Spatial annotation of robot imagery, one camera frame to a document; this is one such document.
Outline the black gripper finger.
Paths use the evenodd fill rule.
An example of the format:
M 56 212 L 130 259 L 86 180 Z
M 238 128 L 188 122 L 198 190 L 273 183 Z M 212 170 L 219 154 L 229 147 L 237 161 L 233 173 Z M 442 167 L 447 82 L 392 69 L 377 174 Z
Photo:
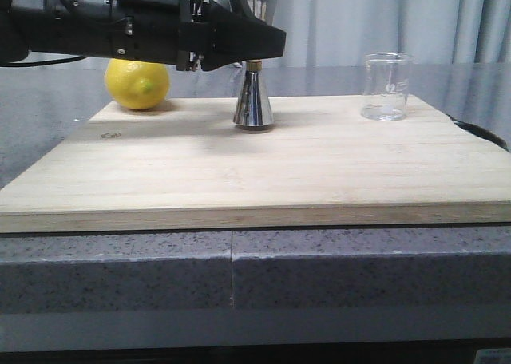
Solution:
M 178 28 L 178 70 L 212 71 L 237 61 L 283 56 L 286 33 L 214 1 L 189 3 Z

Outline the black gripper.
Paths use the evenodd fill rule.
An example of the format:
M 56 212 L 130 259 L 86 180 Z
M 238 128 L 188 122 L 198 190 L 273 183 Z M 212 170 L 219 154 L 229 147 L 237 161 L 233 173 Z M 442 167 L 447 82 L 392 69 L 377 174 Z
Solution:
M 38 67 L 103 57 L 178 69 L 178 28 L 191 1 L 1 0 L 1 65 Z M 28 61 L 32 53 L 57 59 Z

